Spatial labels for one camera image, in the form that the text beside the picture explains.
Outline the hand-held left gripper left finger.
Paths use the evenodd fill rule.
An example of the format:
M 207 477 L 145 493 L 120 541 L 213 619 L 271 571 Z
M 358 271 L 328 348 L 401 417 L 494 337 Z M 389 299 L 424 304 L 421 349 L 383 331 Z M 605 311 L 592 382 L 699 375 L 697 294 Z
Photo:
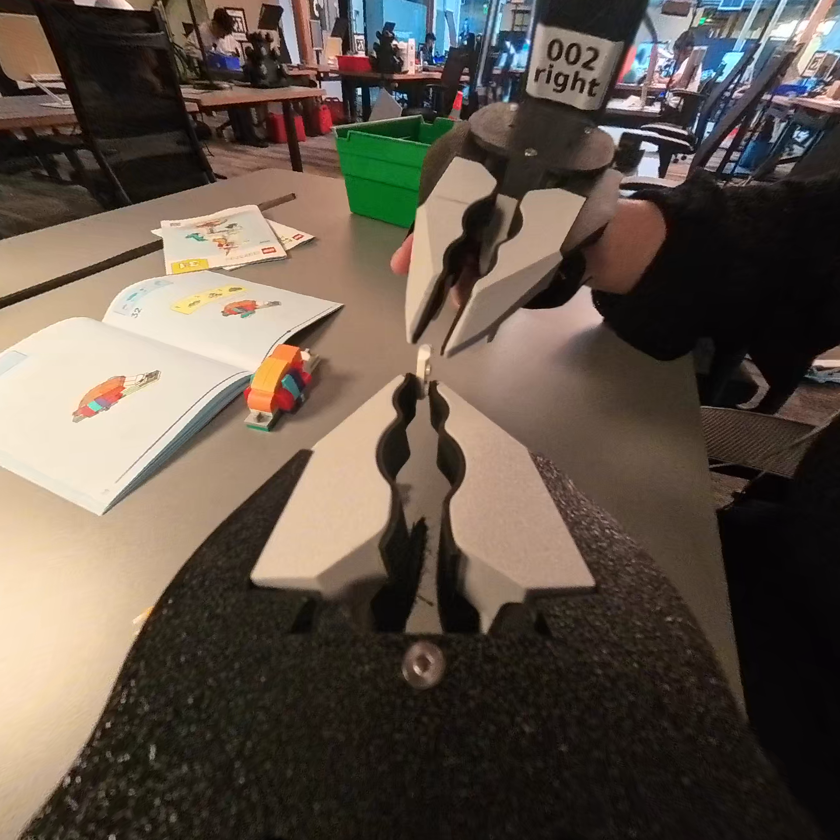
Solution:
M 372 598 L 385 587 L 411 601 L 422 559 L 396 483 L 411 450 L 421 385 L 397 376 L 311 449 L 250 580 L 329 601 Z

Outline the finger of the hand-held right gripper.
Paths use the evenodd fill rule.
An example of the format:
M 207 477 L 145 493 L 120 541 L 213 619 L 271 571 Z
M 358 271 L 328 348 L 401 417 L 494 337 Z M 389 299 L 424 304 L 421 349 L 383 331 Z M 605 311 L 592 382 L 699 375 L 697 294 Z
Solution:
M 420 342 L 443 307 L 463 250 L 487 220 L 496 189 L 496 178 L 483 164 L 456 156 L 416 210 L 405 294 L 410 344 Z
M 497 250 L 495 265 L 479 278 L 447 336 L 451 358 L 478 340 L 492 340 L 500 325 L 550 278 L 561 247 L 585 205 L 584 196 L 560 188 L 528 192 L 519 204 L 521 227 Z

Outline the person's right forearm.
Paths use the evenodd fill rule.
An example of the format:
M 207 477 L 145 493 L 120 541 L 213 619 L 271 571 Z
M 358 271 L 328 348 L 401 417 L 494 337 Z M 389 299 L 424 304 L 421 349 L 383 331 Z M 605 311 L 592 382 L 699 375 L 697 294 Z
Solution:
M 755 411 L 776 413 L 814 359 L 838 345 L 838 171 L 750 185 L 698 171 L 625 199 L 655 203 L 664 216 L 659 257 L 672 266 L 674 295 L 593 292 L 604 320 L 660 361 L 699 340 L 749 355 L 769 387 Z

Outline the colourful lego model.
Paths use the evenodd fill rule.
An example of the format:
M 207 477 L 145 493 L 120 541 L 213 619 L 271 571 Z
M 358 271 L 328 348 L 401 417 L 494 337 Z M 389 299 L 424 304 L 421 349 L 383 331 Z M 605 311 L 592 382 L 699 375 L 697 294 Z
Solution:
M 321 357 L 292 344 L 277 345 L 251 376 L 244 396 L 247 427 L 269 432 L 286 414 L 305 402 Z

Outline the thin lego leaflet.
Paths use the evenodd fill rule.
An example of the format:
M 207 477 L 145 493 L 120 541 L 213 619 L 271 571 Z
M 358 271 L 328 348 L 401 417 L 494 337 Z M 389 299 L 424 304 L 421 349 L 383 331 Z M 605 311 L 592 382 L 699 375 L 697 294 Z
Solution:
M 285 252 L 288 252 L 300 245 L 309 244 L 316 239 L 316 237 L 312 234 L 304 233 L 294 227 L 269 219 L 266 219 L 266 221 Z

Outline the small closed lego booklet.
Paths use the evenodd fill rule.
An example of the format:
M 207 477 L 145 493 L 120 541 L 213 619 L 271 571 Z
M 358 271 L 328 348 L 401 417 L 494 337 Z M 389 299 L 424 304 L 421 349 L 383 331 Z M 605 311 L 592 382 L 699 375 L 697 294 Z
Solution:
M 164 268 L 168 276 L 201 270 L 231 270 L 278 261 L 287 251 L 254 204 L 161 222 Z

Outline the open lego instruction booklet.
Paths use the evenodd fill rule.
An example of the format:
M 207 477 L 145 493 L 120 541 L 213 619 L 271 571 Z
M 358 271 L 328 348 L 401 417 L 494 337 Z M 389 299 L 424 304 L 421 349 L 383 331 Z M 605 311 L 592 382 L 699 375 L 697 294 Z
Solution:
M 101 516 L 342 308 L 206 269 L 126 287 L 2 352 L 2 468 Z

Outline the person's right hand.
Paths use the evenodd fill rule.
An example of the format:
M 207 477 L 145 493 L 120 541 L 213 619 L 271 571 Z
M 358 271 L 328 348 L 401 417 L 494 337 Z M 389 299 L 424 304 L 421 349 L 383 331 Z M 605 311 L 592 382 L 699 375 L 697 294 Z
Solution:
M 673 297 L 672 266 L 659 253 L 666 242 L 665 218 L 655 203 L 598 199 L 581 211 L 561 247 L 566 260 L 581 257 L 582 284 L 602 295 Z

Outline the stacked green plastic bins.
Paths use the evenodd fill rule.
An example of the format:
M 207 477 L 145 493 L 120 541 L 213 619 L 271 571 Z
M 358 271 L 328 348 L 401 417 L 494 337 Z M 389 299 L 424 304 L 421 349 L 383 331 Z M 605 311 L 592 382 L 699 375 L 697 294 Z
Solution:
M 351 213 L 410 228 L 428 149 L 454 126 L 449 118 L 427 122 L 412 115 L 335 128 Z

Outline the striped office chair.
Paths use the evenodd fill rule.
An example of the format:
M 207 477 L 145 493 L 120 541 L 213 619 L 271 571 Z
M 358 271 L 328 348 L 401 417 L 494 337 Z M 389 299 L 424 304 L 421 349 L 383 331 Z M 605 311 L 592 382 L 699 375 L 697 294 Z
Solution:
M 664 95 L 656 119 L 640 126 L 647 142 L 658 148 L 658 178 L 664 179 L 677 156 L 693 154 L 697 146 L 694 126 L 704 95 L 675 90 Z

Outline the brown wooden desk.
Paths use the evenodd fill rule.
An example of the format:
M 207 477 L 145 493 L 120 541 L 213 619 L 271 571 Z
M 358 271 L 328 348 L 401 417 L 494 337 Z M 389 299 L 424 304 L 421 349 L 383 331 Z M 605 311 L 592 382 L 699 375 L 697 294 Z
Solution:
M 82 94 L 69 91 L 68 108 L 48 108 L 36 97 L 2 98 L 22 108 L 26 103 L 39 107 L 28 119 L 12 124 L 2 119 L 2 131 L 53 128 L 57 124 L 73 124 L 80 128 L 80 138 L 34 136 L 34 156 L 40 154 L 75 154 L 80 147 L 93 156 L 101 176 L 99 184 L 113 189 L 117 204 L 131 203 L 136 196 L 161 196 L 180 189 L 212 184 L 215 176 L 202 145 L 198 142 L 187 102 L 195 102 L 199 111 L 229 110 L 232 107 L 254 107 L 281 102 L 286 119 L 290 161 L 293 171 L 302 172 L 302 163 L 291 120 L 294 102 L 319 98 L 318 88 L 284 87 L 258 89 L 232 87 L 221 91 L 186 92 L 167 96 L 158 104 L 150 99 L 128 105 L 126 113 L 117 102 L 106 104 L 103 93 Z
M 474 87 L 474 78 L 464 73 L 457 82 L 445 84 L 444 73 L 437 70 L 417 73 L 382 74 L 372 70 L 347 71 L 337 67 L 307 67 L 318 82 L 335 81 L 341 85 L 345 123 L 366 122 L 371 118 L 371 93 L 380 89 L 406 96 L 407 115 L 422 115 L 427 122 L 448 119 L 458 91 Z

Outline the black bulky object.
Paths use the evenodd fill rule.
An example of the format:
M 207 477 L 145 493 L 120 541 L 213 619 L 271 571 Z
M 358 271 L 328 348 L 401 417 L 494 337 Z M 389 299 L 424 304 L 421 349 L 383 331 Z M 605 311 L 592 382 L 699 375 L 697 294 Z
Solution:
M 393 28 L 383 26 L 375 33 L 369 60 L 371 70 L 379 75 L 398 75 L 404 72 L 403 51 Z
M 291 80 L 280 63 L 280 55 L 269 34 L 249 33 L 245 46 L 244 74 L 253 88 L 287 88 Z

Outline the grey mesh chair seat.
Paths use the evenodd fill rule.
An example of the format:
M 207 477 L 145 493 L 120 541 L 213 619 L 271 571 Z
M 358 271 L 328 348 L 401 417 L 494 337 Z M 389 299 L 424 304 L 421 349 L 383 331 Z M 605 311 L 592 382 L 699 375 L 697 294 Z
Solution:
M 792 479 L 801 471 L 838 475 L 839 412 L 818 424 L 738 408 L 703 406 L 700 426 L 711 473 Z

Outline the person's dark clothed body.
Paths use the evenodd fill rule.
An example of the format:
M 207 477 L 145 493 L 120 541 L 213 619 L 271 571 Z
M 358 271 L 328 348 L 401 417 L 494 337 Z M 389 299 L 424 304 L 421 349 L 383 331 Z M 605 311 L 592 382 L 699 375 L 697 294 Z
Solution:
M 748 717 L 825 838 L 839 837 L 839 426 L 793 477 L 718 510 Z

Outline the black mesh chair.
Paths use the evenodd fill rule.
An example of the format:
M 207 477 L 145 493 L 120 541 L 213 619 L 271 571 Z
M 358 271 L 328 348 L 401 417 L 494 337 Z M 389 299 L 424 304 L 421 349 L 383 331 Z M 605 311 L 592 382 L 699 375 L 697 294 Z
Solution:
M 215 182 L 156 9 L 34 2 L 94 165 L 81 181 L 105 209 Z

